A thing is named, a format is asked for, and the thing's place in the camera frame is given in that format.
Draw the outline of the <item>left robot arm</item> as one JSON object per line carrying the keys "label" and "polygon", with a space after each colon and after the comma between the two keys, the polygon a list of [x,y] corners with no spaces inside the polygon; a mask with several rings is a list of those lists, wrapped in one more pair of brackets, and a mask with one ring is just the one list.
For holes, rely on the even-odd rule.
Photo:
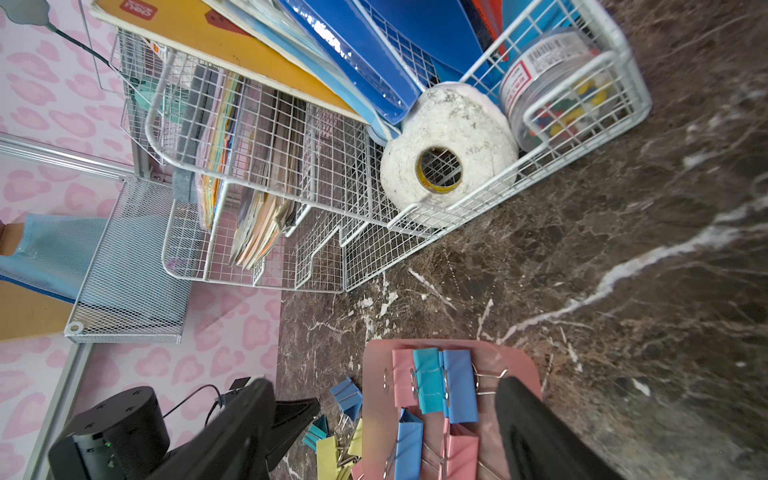
{"label": "left robot arm", "polygon": [[74,416],[48,451],[55,479],[146,479],[170,438],[153,388],[124,390]]}

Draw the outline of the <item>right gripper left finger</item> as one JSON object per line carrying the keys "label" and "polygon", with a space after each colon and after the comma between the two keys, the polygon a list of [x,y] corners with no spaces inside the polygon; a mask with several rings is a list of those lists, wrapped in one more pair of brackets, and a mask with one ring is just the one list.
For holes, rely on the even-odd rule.
{"label": "right gripper left finger", "polygon": [[318,398],[278,400],[271,381],[251,381],[151,479],[268,479],[319,415]]}

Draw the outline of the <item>blue binder clip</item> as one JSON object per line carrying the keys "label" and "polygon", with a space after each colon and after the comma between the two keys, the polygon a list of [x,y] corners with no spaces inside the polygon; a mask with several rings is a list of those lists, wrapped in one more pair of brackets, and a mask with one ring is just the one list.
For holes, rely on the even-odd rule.
{"label": "blue binder clip", "polygon": [[477,422],[479,414],[471,352],[443,350],[441,360],[444,372],[445,416],[451,424]]}
{"label": "blue binder clip", "polygon": [[354,381],[347,377],[339,384],[332,386],[329,393],[333,397],[340,413],[349,420],[356,422],[360,417],[363,395]]}
{"label": "blue binder clip", "polygon": [[424,435],[423,421],[402,409],[397,425],[394,453],[394,480],[419,480]]}

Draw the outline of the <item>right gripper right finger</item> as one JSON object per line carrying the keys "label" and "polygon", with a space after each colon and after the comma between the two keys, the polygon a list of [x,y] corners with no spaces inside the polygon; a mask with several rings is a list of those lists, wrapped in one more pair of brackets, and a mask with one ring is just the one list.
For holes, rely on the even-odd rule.
{"label": "right gripper right finger", "polygon": [[525,384],[503,378],[495,410],[513,479],[619,479]]}

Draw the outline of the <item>yellow green binder clip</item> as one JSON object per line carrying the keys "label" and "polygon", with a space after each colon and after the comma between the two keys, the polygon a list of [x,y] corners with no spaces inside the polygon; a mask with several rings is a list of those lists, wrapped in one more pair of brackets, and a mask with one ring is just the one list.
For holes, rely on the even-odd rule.
{"label": "yellow green binder clip", "polygon": [[364,420],[360,418],[357,421],[354,433],[349,441],[347,454],[352,457],[362,456],[362,443],[363,443],[363,425]]}

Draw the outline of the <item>pink storage box tray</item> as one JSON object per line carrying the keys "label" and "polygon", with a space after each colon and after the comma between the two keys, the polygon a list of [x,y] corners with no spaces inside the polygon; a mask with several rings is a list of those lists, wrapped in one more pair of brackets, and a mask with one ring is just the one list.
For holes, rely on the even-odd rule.
{"label": "pink storage box tray", "polygon": [[496,390],[541,393],[523,351],[473,340],[372,340],[363,355],[366,479],[508,479]]}

